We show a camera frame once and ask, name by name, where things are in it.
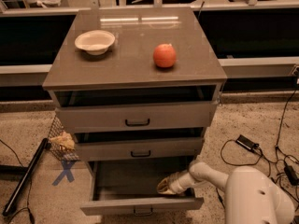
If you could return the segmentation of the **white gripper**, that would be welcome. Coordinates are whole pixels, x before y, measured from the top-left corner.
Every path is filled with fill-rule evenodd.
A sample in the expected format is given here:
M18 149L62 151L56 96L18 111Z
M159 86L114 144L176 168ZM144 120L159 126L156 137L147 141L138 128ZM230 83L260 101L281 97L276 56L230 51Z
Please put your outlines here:
M181 194L186 189L193 188L197 181L188 171L176 172L164 178L157 186L157 192L162 195Z

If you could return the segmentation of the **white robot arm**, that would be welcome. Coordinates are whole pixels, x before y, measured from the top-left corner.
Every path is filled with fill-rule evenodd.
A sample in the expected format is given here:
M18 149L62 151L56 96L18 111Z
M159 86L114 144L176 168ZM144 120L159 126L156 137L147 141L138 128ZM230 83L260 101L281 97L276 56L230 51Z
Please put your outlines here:
M187 170L164 178L157 192L181 194L207 181L224 192L225 224L291 224L295 208L291 198L259 170L240 166L229 175L201 161L192 161Z

